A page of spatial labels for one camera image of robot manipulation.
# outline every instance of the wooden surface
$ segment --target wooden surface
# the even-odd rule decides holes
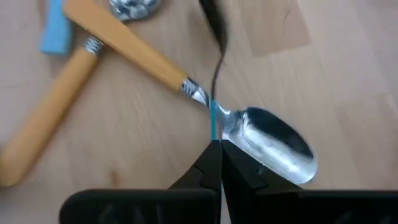
[[[231,40],[220,102],[265,107],[298,129],[320,164],[306,188],[398,189],[396,1],[264,1],[223,1]],[[65,61],[37,50],[42,6],[0,3],[3,147]],[[165,0],[129,27],[209,89],[219,53],[197,1]],[[56,223],[83,189],[165,189],[209,143],[209,120],[109,50],[30,176],[0,190],[2,223]]]

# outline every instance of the spoon handle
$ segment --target spoon handle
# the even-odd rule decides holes
[[[173,90],[180,90],[187,74],[138,38],[121,21],[94,1],[68,0],[65,14]]]
[[[0,154],[0,185],[20,182],[41,155],[96,65],[102,43],[94,38],[78,49],[64,66],[50,91]]]

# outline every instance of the metal ferrule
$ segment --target metal ferrule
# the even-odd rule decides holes
[[[195,81],[190,78],[184,80],[181,85],[181,91],[185,93],[189,98],[205,105],[210,108],[210,98],[206,91]]]
[[[103,46],[104,43],[96,37],[89,37],[85,42],[85,49],[94,55],[98,55]]]

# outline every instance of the silver object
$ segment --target silver object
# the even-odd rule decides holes
[[[181,91],[210,109],[207,92],[190,78]],[[288,124],[261,109],[249,107],[242,111],[215,107],[222,128],[222,138],[249,154],[255,160],[283,178],[303,184],[317,173],[318,163],[303,138]]]
[[[128,22],[150,16],[159,6],[160,0],[109,0],[113,16],[120,21]],[[104,43],[96,37],[89,37],[85,49],[98,55]]]

